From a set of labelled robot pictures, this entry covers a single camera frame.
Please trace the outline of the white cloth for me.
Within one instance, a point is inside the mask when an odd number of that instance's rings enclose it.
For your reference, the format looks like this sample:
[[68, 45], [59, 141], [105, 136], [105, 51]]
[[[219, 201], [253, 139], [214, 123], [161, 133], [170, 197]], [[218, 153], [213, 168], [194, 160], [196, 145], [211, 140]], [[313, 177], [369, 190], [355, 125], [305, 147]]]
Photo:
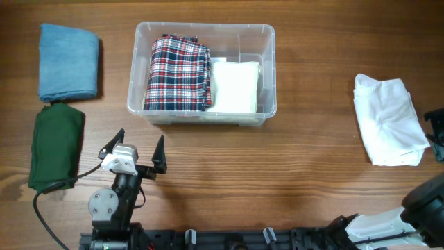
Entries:
[[430, 147], [401, 79], [355, 77], [354, 106], [361, 138], [373, 165], [417, 166]]

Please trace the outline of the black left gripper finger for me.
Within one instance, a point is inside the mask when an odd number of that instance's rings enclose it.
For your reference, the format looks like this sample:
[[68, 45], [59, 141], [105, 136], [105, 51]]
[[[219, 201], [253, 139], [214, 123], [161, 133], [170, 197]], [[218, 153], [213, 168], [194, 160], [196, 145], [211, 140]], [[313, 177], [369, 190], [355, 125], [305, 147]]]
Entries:
[[118, 133], [99, 151], [98, 158], [103, 160], [109, 153], [112, 153], [117, 144], [123, 142], [124, 135], [125, 130], [121, 128]]
[[167, 172], [167, 160], [164, 148], [164, 136], [161, 135], [157, 146], [154, 150], [153, 156], [151, 158], [153, 163], [153, 168], [158, 174], [165, 174]]

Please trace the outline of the red navy plaid cloth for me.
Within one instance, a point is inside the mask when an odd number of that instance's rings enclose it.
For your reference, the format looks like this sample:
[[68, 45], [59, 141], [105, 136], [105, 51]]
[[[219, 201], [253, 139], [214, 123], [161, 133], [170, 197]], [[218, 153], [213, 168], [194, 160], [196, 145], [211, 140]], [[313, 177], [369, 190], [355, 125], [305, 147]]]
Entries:
[[210, 49], [164, 34], [152, 45], [144, 110], [204, 111], [212, 105]]

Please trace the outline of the clear plastic storage container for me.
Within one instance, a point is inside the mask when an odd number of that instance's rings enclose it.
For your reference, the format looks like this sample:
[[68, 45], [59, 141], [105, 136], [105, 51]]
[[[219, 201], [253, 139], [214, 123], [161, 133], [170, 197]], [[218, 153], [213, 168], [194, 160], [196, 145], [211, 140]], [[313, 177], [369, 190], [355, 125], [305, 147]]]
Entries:
[[[151, 50], [154, 41], [164, 34], [178, 37], [196, 36], [209, 47], [211, 59], [226, 62], [256, 61], [260, 64], [257, 83], [257, 111], [183, 112], [145, 110]], [[126, 107], [134, 115], [152, 124], [210, 123], [261, 126], [277, 111], [276, 37], [268, 24], [205, 24], [183, 22], [141, 22], [135, 30], [133, 59]]]

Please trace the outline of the cream cloth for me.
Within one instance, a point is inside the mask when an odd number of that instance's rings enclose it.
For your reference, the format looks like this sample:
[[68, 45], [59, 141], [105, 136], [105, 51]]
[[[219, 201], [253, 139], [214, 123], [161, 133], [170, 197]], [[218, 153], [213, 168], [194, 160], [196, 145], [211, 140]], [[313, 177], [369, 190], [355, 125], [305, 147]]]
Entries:
[[212, 105], [194, 120], [202, 122], [257, 123], [258, 62], [213, 62]]

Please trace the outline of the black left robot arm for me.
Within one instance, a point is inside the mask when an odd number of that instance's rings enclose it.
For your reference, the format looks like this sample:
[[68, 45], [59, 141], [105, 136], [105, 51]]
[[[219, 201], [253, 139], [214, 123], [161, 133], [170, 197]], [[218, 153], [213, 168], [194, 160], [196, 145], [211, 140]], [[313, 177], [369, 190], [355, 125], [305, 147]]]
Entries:
[[151, 166], [139, 165], [137, 147], [125, 144], [121, 129], [100, 151], [100, 167], [115, 174], [110, 188], [96, 191], [88, 203], [92, 216], [92, 238], [87, 249], [154, 249], [154, 242], [145, 234], [139, 222], [132, 222], [136, 204], [144, 194], [142, 181], [154, 181], [158, 174], [167, 172], [164, 136], [160, 136], [154, 150]]

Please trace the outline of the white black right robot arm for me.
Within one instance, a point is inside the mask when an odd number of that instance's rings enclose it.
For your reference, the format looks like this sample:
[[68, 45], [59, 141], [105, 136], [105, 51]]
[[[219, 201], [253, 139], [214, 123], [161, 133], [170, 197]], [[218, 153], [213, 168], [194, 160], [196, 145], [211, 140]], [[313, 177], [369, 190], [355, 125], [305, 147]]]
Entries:
[[[357, 106], [357, 120], [374, 165], [416, 166], [430, 146], [411, 106]], [[326, 229], [338, 249], [380, 249], [395, 245], [443, 246], [443, 176], [412, 190], [398, 208], [377, 215], [338, 217]]]

